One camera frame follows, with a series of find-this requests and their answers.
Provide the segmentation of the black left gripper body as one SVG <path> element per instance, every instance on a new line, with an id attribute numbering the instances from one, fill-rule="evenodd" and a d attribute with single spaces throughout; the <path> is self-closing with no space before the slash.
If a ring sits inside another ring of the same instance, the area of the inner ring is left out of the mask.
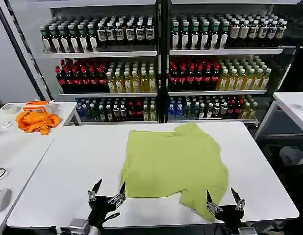
<path id="1" fill-rule="evenodd" d="M 87 220 L 90 226 L 102 228 L 104 222 L 120 215 L 119 212 L 116 212 L 106 218 L 109 212 L 114 212 L 117 209 L 114 204 L 108 203 L 108 200 L 111 198 L 108 196 L 96 196 L 96 201 L 88 201 L 91 212 Z"/>

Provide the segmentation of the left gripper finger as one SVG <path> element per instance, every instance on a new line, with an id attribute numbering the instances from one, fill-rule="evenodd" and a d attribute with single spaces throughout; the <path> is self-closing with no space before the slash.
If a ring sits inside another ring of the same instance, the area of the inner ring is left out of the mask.
<path id="1" fill-rule="evenodd" d="M 101 183 L 102 179 L 100 179 L 97 183 L 94 184 L 92 190 L 88 191 L 89 201 L 96 201 L 96 194 L 100 188 Z"/>
<path id="2" fill-rule="evenodd" d="M 123 182 L 120 191 L 114 197 L 108 200 L 108 203 L 119 205 L 122 204 L 126 199 L 126 182 Z"/>

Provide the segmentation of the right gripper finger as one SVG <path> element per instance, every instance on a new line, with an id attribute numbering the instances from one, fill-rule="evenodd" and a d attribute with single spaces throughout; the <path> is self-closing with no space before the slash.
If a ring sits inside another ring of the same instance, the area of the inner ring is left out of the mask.
<path id="1" fill-rule="evenodd" d="M 239 194 L 233 188 L 231 188 L 231 192 L 232 192 L 233 198 L 234 198 L 234 200 L 236 202 L 235 209 L 237 211 L 243 211 L 244 206 L 245 206 L 245 200 L 241 199 L 240 196 L 239 196 Z"/>
<path id="2" fill-rule="evenodd" d="M 211 195 L 208 190 L 206 191 L 206 195 L 206 207 L 210 213 L 215 216 L 217 213 L 222 212 L 223 209 L 212 201 Z"/>

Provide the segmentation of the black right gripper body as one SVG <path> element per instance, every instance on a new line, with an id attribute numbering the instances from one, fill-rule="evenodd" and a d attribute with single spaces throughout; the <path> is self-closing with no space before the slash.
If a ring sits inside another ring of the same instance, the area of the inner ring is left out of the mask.
<path id="1" fill-rule="evenodd" d="M 242 227 L 243 215 L 244 210 L 237 208 L 236 205 L 222 205 L 216 212 L 216 219 L 223 221 L 230 233 L 238 233 L 239 228 Z"/>

